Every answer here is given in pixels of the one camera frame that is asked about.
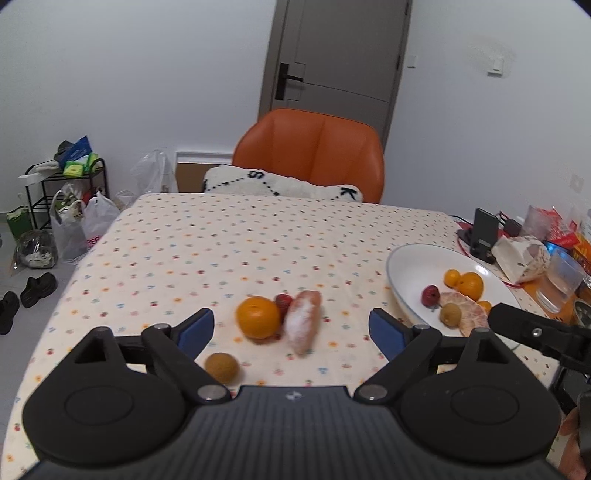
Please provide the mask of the person's right hand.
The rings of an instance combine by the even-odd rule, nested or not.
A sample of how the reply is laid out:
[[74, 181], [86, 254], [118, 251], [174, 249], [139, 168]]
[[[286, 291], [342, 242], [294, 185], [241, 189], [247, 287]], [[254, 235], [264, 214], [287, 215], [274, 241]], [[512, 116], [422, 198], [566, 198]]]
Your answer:
[[563, 420], [559, 435], [567, 437], [558, 470], [569, 480], [584, 480], [587, 469], [579, 447], [579, 410], [573, 409]]

